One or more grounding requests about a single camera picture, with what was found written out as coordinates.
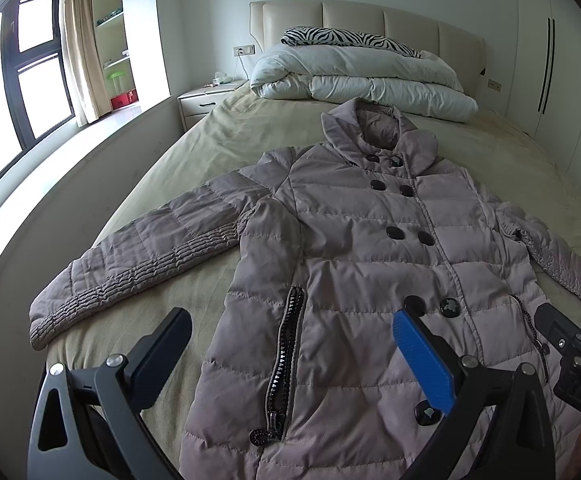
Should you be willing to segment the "white nightstand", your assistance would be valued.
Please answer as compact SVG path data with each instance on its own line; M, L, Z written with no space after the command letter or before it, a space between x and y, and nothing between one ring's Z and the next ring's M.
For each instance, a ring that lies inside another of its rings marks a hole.
M180 94L176 99L184 131L188 131L210 114L219 104L239 89L246 80L240 79L217 86L200 87Z

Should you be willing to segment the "red box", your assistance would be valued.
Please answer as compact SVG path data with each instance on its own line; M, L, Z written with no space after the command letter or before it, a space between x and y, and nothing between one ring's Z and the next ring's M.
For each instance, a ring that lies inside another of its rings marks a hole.
M120 108L129 106L135 102L138 102L138 92L135 89L120 93L118 96L110 99L110 105L113 110L120 110Z

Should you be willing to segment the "wall socket by nightstand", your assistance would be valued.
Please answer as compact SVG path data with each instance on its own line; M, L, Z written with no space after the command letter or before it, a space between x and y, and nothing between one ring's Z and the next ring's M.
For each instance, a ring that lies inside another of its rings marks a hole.
M238 46L233 48L234 56L248 56L254 55L256 53L256 48L253 44L245 44L244 46Z

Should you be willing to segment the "black framed window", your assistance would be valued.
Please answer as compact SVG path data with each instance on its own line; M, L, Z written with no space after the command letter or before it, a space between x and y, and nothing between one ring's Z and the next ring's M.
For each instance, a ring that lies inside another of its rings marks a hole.
M72 118L59 0L10 0L0 12L0 179Z

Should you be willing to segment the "mauve quilted puffer coat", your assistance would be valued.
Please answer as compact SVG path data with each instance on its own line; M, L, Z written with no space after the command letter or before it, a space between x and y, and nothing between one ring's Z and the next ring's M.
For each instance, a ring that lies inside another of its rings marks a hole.
M544 272L581 300L581 257L438 153L400 110L354 99L324 138L277 148L110 234L30 308L33 348L240 248L182 438L188 479L397 479L424 448L424 394L391 318L546 387L532 318Z

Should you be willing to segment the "white built-in shelf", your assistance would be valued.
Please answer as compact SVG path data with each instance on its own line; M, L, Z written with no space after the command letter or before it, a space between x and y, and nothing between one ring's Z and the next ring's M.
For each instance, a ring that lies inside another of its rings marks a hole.
M115 70L126 73L126 92L136 90L124 26L123 0L92 0L95 42L109 101L114 89L107 76Z

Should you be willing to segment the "white folded duvet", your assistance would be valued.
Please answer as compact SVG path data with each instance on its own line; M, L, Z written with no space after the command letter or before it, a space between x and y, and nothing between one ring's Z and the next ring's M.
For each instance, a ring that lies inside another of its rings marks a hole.
M268 100L361 98L449 122L468 122L479 110L455 70L427 51L407 58L370 48L279 44L259 58L250 89Z

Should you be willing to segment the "beige padded headboard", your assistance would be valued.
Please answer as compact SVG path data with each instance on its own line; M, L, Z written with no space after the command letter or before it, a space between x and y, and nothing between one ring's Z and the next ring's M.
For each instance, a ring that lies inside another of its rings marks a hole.
M249 4L249 32L264 52L292 26L369 32L440 56L465 92L477 95L487 68L484 40L453 25L397 9L340 0L268 0Z

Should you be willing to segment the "zebra print pillow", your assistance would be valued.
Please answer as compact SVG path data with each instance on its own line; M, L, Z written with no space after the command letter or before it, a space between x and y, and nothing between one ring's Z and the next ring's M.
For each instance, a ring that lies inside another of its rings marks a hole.
M369 32L348 29L296 26L286 29L281 44L288 47L330 46L343 48L368 48L390 51L405 58L420 58L420 52L403 42Z

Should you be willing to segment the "beige curtain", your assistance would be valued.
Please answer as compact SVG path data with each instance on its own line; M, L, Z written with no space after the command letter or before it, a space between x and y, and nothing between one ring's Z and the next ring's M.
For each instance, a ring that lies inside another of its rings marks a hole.
M62 57L79 127L112 111L96 47L93 10L93 0L59 0Z

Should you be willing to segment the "wall power socket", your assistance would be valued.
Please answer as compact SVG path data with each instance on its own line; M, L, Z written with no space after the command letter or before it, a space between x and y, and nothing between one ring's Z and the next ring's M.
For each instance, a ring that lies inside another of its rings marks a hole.
M499 90L501 90L502 85L493 79L489 79L488 80L488 87L492 90L499 91Z

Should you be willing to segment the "green stool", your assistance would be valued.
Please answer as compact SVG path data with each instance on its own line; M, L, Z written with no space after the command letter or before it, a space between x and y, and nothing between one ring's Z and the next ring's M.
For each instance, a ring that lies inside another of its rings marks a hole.
M126 92L126 73L123 70L115 70L107 76L112 89L114 89L113 96L120 96Z

